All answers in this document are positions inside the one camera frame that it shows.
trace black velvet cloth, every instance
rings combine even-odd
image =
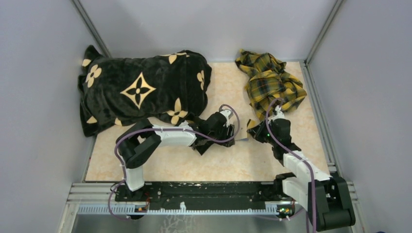
[[[89,46],[82,67],[78,88],[85,136],[148,117],[179,125],[189,115],[199,116],[207,105],[212,68],[196,52],[108,58]]]

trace white wall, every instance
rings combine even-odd
[[[412,1],[346,1],[310,65],[370,232],[411,232]]]
[[[304,59],[334,0],[81,0],[114,57],[199,51],[234,61],[238,50]]]
[[[0,7],[0,232],[57,231],[91,139],[77,76],[94,41],[69,0]]]

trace cream-colored flower pattern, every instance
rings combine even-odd
[[[164,56],[164,57],[168,56],[169,57],[169,63],[172,64],[174,61],[176,61],[178,55],[179,56],[187,55],[187,53],[186,52],[177,52],[177,53],[161,55],[161,56]]]
[[[87,74],[86,82],[87,87],[91,87],[94,83],[94,79],[98,78],[102,73],[102,68],[99,68],[98,65],[94,65],[91,67],[90,72]]]
[[[180,104],[179,98],[177,98],[176,101],[174,102],[174,111],[169,110],[166,113],[172,117],[170,122],[173,125],[179,122],[179,118],[184,118],[188,114],[186,111],[182,111],[182,105]]]
[[[91,62],[90,59],[84,59],[83,62],[82,62],[82,66],[83,66],[83,67],[86,67],[86,66],[88,66],[88,65],[90,64],[90,62]]]
[[[87,124],[94,124],[97,123],[97,120],[94,118],[94,116],[91,116],[89,120],[86,121]]]
[[[203,70],[197,73],[197,80],[199,80],[200,88],[203,90],[203,86],[205,85],[205,73]]]
[[[140,109],[144,99],[154,90],[156,90],[156,88],[150,86],[146,80],[144,80],[142,72],[138,78],[128,88],[120,92],[120,94],[127,96],[135,103],[137,108]]]
[[[115,119],[115,125],[123,126],[118,118]]]

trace plaid fabric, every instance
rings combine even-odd
[[[282,98],[282,111],[289,112],[297,109],[307,95],[302,82],[284,71],[286,62],[270,53],[240,50],[236,65],[250,77],[245,89],[260,120],[265,119],[266,110],[275,98]]]

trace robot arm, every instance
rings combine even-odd
[[[197,133],[205,134],[217,140],[229,139],[234,134],[234,125],[229,123],[233,113],[230,110],[220,110],[212,114],[207,120],[193,117],[193,123],[182,122],[176,127],[161,127],[152,125],[147,119],[141,120],[122,134],[116,144],[125,136],[139,130],[150,130],[126,138],[119,144],[120,159],[126,172],[126,184],[130,191],[136,191],[144,186],[143,164],[153,152],[164,146],[188,146],[197,150],[201,155],[215,142],[210,141]],[[225,143],[216,143],[225,147],[235,144],[232,139]]]
[[[275,191],[296,200],[308,214],[312,215],[311,177],[306,161],[313,170],[315,182],[317,231],[325,231],[355,224],[355,214],[346,181],[339,176],[330,176],[318,169],[303,154],[301,149],[292,143],[290,136],[291,122],[285,119],[280,106],[268,119],[271,132],[280,143],[297,154],[296,158],[289,151],[279,146],[267,131],[265,121],[248,130],[252,137],[261,143],[270,143],[274,157],[291,172],[277,175],[274,180]]]

